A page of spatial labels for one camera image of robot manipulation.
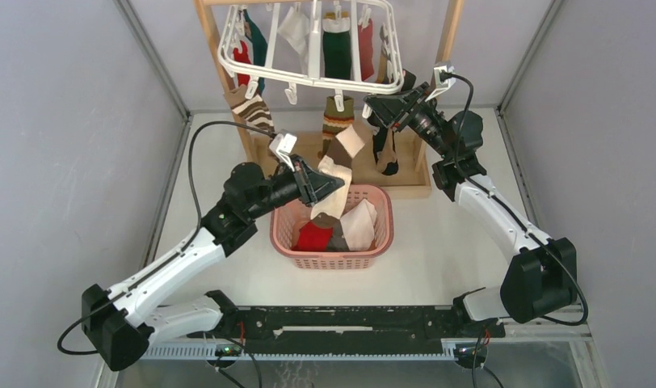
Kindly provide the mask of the dark green reindeer sock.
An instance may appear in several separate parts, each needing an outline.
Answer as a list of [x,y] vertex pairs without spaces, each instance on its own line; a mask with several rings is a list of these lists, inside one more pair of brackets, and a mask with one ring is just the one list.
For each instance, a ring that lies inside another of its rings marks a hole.
[[257,24],[249,16],[248,10],[242,12],[246,38],[252,43],[253,64],[264,66],[267,59],[268,42]]

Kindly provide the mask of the grey sock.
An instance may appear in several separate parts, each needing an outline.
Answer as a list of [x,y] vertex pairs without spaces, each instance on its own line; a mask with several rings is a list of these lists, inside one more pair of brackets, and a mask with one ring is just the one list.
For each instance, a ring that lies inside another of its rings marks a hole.
[[346,252],[350,248],[347,244],[347,240],[344,237],[344,234],[341,230],[333,229],[333,234],[329,242],[326,245],[326,251],[328,252]]

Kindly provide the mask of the red fuzzy sock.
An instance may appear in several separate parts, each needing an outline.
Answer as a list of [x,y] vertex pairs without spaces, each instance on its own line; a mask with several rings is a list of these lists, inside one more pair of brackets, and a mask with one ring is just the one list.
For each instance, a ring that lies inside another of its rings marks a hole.
[[357,32],[360,52],[361,80],[366,81],[375,74],[373,66],[374,49],[372,44],[373,21],[369,19],[365,27],[358,27]]
[[332,228],[321,228],[309,221],[299,229],[297,240],[292,249],[305,252],[325,251],[332,235]]

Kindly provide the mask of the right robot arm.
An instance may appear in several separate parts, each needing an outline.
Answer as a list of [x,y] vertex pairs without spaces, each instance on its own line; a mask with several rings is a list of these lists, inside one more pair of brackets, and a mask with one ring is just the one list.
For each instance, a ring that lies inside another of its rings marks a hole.
[[364,102],[370,118],[385,129],[411,129],[440,160],[432,166],[436,187],[471,214],[493,239],[507,260],[501,285],[463,294],[452,325],[463,336],[475,335],[488,319],[511,318],[527,323],[535,318],[557,321],[551,313],[582,305],[589,310],[577,282],[577,251],[568,238],[552,238],[512,206],[499,192],[480,163],[483,120],[464,108],[446,119],[430,97],[427,83],[395,95],[368,95]]

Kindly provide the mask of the olive striped sock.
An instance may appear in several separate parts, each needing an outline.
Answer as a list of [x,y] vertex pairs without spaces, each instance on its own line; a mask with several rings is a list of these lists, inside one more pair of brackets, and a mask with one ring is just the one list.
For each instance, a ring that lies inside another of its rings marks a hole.
[[334,137],[353,123],[354,117],[354,99],[352,97],[343,97],[342,111],[338,110],[334,95],[326,98],[322,122],[322,151],[320,158],[326,153]]

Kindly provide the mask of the white plastic clip hanger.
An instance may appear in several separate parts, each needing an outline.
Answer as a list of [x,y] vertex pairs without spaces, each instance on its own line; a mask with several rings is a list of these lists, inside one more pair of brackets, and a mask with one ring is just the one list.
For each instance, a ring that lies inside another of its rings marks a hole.
[[387,1],[274,1],[268,32],[252,21],[250,1],[232,1],[216,57],[232,78],[248,77],[250,99],[267,81],[285,84],[292,105],[299,86],[333,92],[344,112],[355,93],[391,95],[405,81],[393,7]]

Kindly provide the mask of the black patterned sock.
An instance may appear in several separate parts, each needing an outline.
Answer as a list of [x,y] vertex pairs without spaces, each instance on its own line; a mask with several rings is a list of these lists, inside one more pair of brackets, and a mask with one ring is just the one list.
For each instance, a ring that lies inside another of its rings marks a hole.
[[399,164],[394,132],[379,125],[374,113],[368,118],[368,123],[374,127],[372,132],[372,154],[376,170],[385,176],[397,174]]

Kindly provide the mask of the beige brown ribbed sock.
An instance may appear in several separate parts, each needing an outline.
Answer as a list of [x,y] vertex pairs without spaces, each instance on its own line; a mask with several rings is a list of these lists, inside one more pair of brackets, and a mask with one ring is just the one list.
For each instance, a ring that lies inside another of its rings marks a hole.
[[318,164],[318,170],[341,179],[344,185],[313,206],[310,219],[317,227],[331,229],[342,216],[353,176],[352,162],[364,146],[364,140],[353,124],[330,141]]

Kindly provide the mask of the white sock front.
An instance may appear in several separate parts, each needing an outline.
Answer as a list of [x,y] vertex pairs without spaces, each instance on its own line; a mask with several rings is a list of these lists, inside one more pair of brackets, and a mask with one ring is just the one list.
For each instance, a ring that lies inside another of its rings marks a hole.
[[353,209],[342,215],[340,223],[349,251],[367,251],[375,239],[377,211],[368,200],[362,199]]

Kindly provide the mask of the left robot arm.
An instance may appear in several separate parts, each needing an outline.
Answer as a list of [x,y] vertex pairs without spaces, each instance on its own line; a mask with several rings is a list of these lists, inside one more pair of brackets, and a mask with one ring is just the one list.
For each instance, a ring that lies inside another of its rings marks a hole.
[[94,284],[82,293],[82,332],[110,370],[127,369],[163,340],[197,331],[220,337],[236,331],[238,316],[220,292],[189,303],[161,304],[250,240],[258,218],[294,200],[314,206],[346,183],[312,169],[298,156],[292,162],[292,169],[270,178],[256,163],[238,164],[224,182],[221,198],[188,239],[133,276],[107,289]]

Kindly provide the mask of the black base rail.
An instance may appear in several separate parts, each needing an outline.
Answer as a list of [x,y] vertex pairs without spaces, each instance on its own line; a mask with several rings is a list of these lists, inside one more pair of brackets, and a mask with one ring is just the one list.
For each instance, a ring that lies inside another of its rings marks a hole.
[[502,324],[473,323],[445,306],[240,307],[213,331],[189,336],[216,333],[269,356],[439,355],[445,340],[506,335]]

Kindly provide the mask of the brown striped sock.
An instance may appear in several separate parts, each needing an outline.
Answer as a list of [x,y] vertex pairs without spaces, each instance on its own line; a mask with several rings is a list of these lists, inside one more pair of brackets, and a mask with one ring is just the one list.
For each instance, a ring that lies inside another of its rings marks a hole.
[[248,86],[241,85],[224,93],[225,101],[228,103],[231,112],[243,119],[248,125],[268,133],[274,133],[275,126],[269,107],[257,93],[247,98],[247,91]]

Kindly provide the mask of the white sock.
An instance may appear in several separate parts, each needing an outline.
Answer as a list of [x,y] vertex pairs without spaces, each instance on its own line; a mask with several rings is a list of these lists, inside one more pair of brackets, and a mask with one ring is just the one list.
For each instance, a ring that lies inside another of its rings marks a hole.
[[375,239],[377,211],[368,200],[362,199],[353,209],[342,215],[340,223],[349,251],[367,251]]
[[283,21],[278,26],[277,33],[283,37],[296,52],[301,72],[306,74],[309,65],[309,18],[301,10],[297,2],[291,6]]

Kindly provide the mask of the wooden hanger rack frame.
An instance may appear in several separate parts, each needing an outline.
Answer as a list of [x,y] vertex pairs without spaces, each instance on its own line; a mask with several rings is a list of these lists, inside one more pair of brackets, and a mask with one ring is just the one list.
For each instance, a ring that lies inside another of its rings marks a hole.
[[[288,84],[287,96],[290,104],[296,104],[296,86],[308,86],[313,88],[331,89],[334,90],[336,103],[338,109],[343,108],[344,91],[349,94],[356,92],[386,92],[394,91],[394,87],[398,84],[376,84],[369,82],[360,82],[360,72],[355,69],[355,75],[359,78],[357,81],[344,81],[332,78],[319,78],[318,77],[318,50],[321,41],[318,24],[318,16],[321,11],[321,2],[313,1],[312,5],[312,31],[309,34],[309,75],[302,75],[299,73],[288,72],[284,70],[274,69],[272,66],[273,57],[275,55],[275,41],[276,37],[271,36],[268,41],[267,61],[264,66],[250,65],[235,61],[229,56],[229,51],[232,52],[234,33],[234,14],[237,11],[243,11],[249,4],[261,4],[268,2],[271,4],[270,10],[272,13],[271,21],[271,34],[277,33],[278,18],[280,15],[280,4],[291,1],[194,1],[196,13],[200,20],[204,37],[208,43],[209,50],[212,54],[214,65],[216,66],[221,85],[224,92],[233,89],[234,80],[237,74],[247,74],[250,76],[248,84],[248,91],[246,97],[250,98],[258,91],[259,79],[268,78],[278,82],[285,82]],[[351,2],[350,16],[354,16],[357,3],[367,5],[379,6],[385,10],[386,13],[386,30],[389,31],[391,39],[391,49],[393,50],[393,61],[396,61],[396,66],[399,70],[403,70],[400,58],[400,49],[397,41],[396,26],[393,16],[393,8],[386,1],[349,1]],[[465,1],[448,1],[448,7],[445,13],[444,25],[442,34],[439,40],[438,53],[436,55],[437,61],[446,61],[451,58],[451,52],[456,39],[456,31],[460,22],[461,13],[463,11]],[[229,12],[225,19],[223,37],[219,32],[219,28],[213,16],[213,6],[229,6]],[[243,121],[240,117],[233,114],[234,126],[238,127],[238,135],[240,137],[243,149],[246,153],[248,162],[256,162],[262,166],[265,172],[269,172],[272,168],[274,160],[268,154],[268,148],[263,150],[262,147],[268,147],[270,140],[264,140],[261,135],[250,135],[247,130],[242,128]],[[294,150],[302,151],[301,156],[307,158],[313,164],[318,162],[318,157],[309,156],[309,146],[318,147],[321,145],[321,139],[318,133],[301,133],[298,136],[298,141]],[[429,167],[425,167],[427,163],[425,146],[423,140],[415,140],[414,135],[402,135],[403,140],[397,142],[397,149],[400,150],[398,154],[400,160],[400,172],[395,175],[385,176],[376,173],[376,164],[374,162],[367,162],[366,156],[358,156],[355,159],[356,167],[354,176],[356,183],[370,183],[380,186],[386,190],[392,198],[396,199],[418,199],[427,198],[431,194],[431,177]]]

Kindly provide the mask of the pink plastic laundry basket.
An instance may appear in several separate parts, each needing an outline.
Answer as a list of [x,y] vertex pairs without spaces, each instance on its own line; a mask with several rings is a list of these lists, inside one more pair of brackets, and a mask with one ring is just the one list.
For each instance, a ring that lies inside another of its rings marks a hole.
[[351,185],[344,211],[348,212],[362,200],[375,206],[375,239],[366,251],[359,252],[313,252],[295,251],[300,228],[309,222],[310,208],[299,200],[274,210],[271,213],[271,245],[296,267],[317,270],[356,270],[371,267],[375,258],[384,254],[391,246],[394,236],[392,203],[388,193],[371,184]]

